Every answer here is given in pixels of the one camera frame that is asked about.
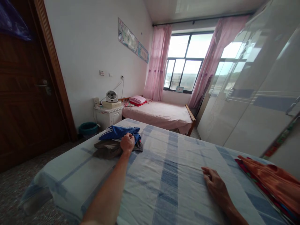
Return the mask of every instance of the wooden bed frame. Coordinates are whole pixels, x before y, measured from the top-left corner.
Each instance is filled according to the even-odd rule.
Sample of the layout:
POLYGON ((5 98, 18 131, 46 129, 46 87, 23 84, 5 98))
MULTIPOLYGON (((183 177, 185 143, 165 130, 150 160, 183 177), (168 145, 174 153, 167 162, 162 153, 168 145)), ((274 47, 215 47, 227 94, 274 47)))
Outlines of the wooden bed frame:
MULTIPOLYGON (((125 101, 128 101, 130 98, 131 98, 131 97, 127 97, 127 98, 119 98, 118 100, 121 101, 121 102, 125 102, 125 101)), ((191 126, 191 128, 189 129, 189 131, 188 131, 188 133, 187 133, 187 135, 190 136, 191 133, 192 133, 192 131, 193 131, 193 128, 194 128, 194 126, 195 126, 195 124, 196 124, 196 119, 195 119, 194 115, 192 114, 192 112, 191 112, 191 110, 190 110, 190 108, 188 107, 187 104, 185 104, 185 107, 187 108, 187 111, 188 111, 188 113, 190 114, 190 117, 191 117, 191 120, 192 120, 192 126, 191 126)))

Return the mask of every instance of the single bed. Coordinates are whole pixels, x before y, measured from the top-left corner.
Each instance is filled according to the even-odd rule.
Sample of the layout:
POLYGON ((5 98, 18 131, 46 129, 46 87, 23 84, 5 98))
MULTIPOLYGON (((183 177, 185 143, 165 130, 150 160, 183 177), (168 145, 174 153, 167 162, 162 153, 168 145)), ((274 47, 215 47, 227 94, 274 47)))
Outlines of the single bed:
MULTIPOLYGON (((227 224, 211 198, 201 166, 218 171, 229 195, 249 224, 285 224, 234 161, 228 148, 154 127, 132 119, 116 124, 140 127, 144 151, 130 156, 117 224, 227 224)), ((92 156, 98 134, 51 160, 32 180, 20 207, 34 214, 53 198, 71 224, 79 224, 117 159, 92 156)))
MULTIPOLYGON (((119 100, 124 105, 129 98, 121 98, 119 100)), ((191 135, 196 123, 196 119, 188 105, 180 106, 156 101, 139 107, 124 107, 122 116, 166 130, 178 128, 180 134, 187 134, 188 136, 191 135)))

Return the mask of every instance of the floor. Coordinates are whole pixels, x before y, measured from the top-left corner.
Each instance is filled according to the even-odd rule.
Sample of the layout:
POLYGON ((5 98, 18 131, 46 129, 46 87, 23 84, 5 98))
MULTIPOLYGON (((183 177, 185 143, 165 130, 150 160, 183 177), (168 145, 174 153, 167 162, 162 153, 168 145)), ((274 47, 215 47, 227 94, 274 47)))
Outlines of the floor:
MULTIPOLYGON (((194 128, 191 137, 199 138, 197 130, 194 128)), ((76 143, 66 143, 51 151, 48 151, 32 160, 16 166, 0 174, 0 224, 4 225, 65 225, 69 224, 64 215, 58 211, 52 201, 47 202, 34 216, 24 217, 18 211, 18 204, 21 197, 30 184, 33 177, 42 169, 47 162, 70 150, 83 142, 84 139, 76 143)))

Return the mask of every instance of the blue plaid bedsheet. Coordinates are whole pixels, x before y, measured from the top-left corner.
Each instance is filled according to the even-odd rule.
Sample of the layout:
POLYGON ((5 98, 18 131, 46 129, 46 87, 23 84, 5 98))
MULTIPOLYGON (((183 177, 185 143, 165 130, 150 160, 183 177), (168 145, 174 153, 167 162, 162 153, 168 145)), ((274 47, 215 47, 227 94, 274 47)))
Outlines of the blue plaid bedsheet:
MULTIPOLYGON (((130 156, 119 225, 227 224, 208 193, 202 166, 217 170, 249 224, 285 224, 234 158, 241 154, 264 164, 268 161, 132 119, 116 126, 140 127, 144 145, 143 152, 130 156)), ((34 177, 20 203, 24 213, 34 214, 53 198, 72 224, 80 223, 117 162, 92 156, 99 136, 53 159, 34 177)))

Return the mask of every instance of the folded clothes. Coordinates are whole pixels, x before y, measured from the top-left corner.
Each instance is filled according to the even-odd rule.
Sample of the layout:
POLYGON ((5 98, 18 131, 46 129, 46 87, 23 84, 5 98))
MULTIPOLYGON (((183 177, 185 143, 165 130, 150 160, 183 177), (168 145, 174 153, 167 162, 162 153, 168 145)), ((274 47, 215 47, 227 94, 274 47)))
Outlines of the folded clothes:
POLYGON ((136 104, 142 104, 143 102, 146 101, 146 99, 142 96, 136 95, 136 96, 131 97, 129 99, 129 101, 134 102, 136 104))
POLYGON ((279 202, 300 216, 300 182, 295 177, 275 165, 263 165, 240 155, 238 158, 279 202))
MULTIPOLYGON (((102 140, 94 144, 97 151, 94 152, 93 156, 103 159, 112 159, 122 154, 123 150, 120 147, 120 142, 114 140, 102 140)), ((143 151, 143 144, 139 140, 133 148, 133 151, 143 151)))
POLYGON ((133 107, 134 106, 134 104, 131 104, 131 103, 129 103, 129 102, 126 102, 125 104, 124 104, 124 107, 133 107))
POLYGON ((135 144, 141 140, 141 136, 138 134, 139 127, 116 127, 110 126, 106 128, 105 132, 99 137, 99 140, 113 139, 115 141, 121 141, 125 134, 131 133, 134 136, 135 144))
POLYGON ((132 102, 132 101, 130 101, 130 103, 133 104, 133 105, 135 105, 135 106, 138 106, 138 107, 139 107, 139 106, 141 106, 141 105, 147 103, 147 101, 144 101, 142 104, 137 104, 137 103, 132 102))
POLYGON ((291 211, 289 211, 284 205, 282 205, 262 184, 261 182, 247 169, 240 159, 234 159, 240 166, 241 170, 250 178, 251 181, 256 185, 256 187, 262 192, 267 200, 271 203, 273 208, 291 224, 296 224, 297 218, 291 211))

